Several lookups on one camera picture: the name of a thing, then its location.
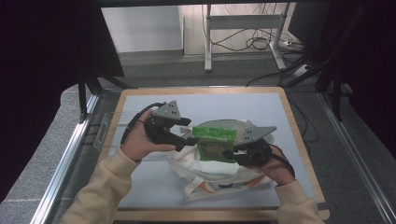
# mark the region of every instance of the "hand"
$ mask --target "hand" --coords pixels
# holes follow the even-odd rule
[[[122,152],[133,161],[141,161],[150,152],[154,151],[172,151],[176,147],[166,144],[154,144],[146,136],[144,123],[150,116],[152,110],[148,110],[142,114],[140,121],[138,121],[134,128],[129,132],[124,143],[121,145]]]
[[[271,146],[271,149],[273,150],[273,153],[276,154],[277,156],[280,156],[282,158],[285,158],[279,150],[280,148]],[[253,167],[249,166],[247,167],[248,169],[255,169],[255,170],[260,170],[263,173],[265,173],[270,179],[273,179],[278,185],[288,185],[292,182],[295,181],[295,178],[293,175],[290,173],[288,168],[280,162],[277,161],[273,158],[271,158],[267,163],[264,164],[262,167]]]

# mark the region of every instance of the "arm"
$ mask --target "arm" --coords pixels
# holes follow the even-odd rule
[[[140,120],[146,120],[150,113],[150,110],[144,113]],[[151,143],[144,124],[137,122],[114,156],[99,162],[90,182],[78,193],[61,223],[112,223],[120,200],[131,189],[131,174],[140,161],[150,152],[175,149],[175,146]]]
[[[271,149],[274,154],[283,157],[279,148],[271,146]],[[264,172],[278,184],[275,191],[280,200],[280,207],[277,210],[280,224],[323,223],[318,217],[317,204],[305,195],[298,180],[294,179],[282,162],[271,159],[262,167],[248,168]]]
[[[99,162],[60,223],[111,223],[120,200],[131,189],[131,174],[137,165],[120,148],[111,159]]]

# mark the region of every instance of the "white wall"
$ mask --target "white wall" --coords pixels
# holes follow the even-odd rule
[[[102,8],[118,53],[182,49],[178,6]]]

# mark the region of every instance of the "metal rail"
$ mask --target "metal rail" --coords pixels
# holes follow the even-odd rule
[[[338,121],[337,117],[332,112],[332,103],[329,101],[325,93],[318,93],[318,98],[321,101],[323,107],[325,108],[334,129],[336,130],[337,134],[341,139],[341,142],[346,148],[347,155],[352,160],[353,165],[358,171],[358,174],[361,177],[361,181],[367,188],[382,218],[384,218],[385,223],[396,223],[396,216],[387,196],[384,194],[384,191],[376,182],[373,174],[370,172],[369,167],[367,166],[363,157],[359,153],[359,150],[353,143],[343,122]]]
[[[92,111],[95,109],[98,99],[98,96],[91,96],[88,102],[88,117],[82,123],[76,126],[76,129],[74,130],[73,135],[70,138],[70,141],[66,147],[66,150],[64,151],[64,154],[62,155],[58,167],[56,168],[55,173],[51,181],[49,182],[49,186],[47,187],[40,204],[35,210],[35,215],[30,222],[31,224],[42,224],[47,221],[50,210],[52,209],[52,206],[56,200],[62,183],[64,182],[64,178],[70,168],[70,164],[72,163],[76,155],[82,136],[87,130],[88,123],[92,118]]]

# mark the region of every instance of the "beige sleeve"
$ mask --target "beige sleeve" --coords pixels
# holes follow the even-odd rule
[[[99,162],[60,223],[112,223],[120,200],[131,189],[131,174],[137,165],[120,148],[113,157]]]
[[[318,217],[317,204],[305,195],[298,180],[275,190],[281,204],[277,210],[280,224],[324,223]]]

